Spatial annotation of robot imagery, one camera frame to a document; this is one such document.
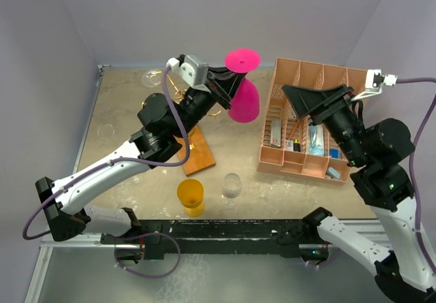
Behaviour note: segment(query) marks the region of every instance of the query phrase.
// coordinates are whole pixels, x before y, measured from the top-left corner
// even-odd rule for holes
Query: wall
[[[227,52],[344,64],[379,0],[65,0],[98,63],[164,64]]]
[[[39,203],[34,183],[71,173],[96,80],[63,0],[0,0],[2,302],[24,301],[39,246],[21,238]]]
[[[436,0],[381,0],[348,58],[347,65],[381,68],[401,78],[436,76]],[[399,84],[371,99],[368,125],[394,117],[410,128],[412,137],[436,94],[436,84]],[[436,245],[435,168],[436,118],[432,116],[415,155],[422,196],[424,225]]]

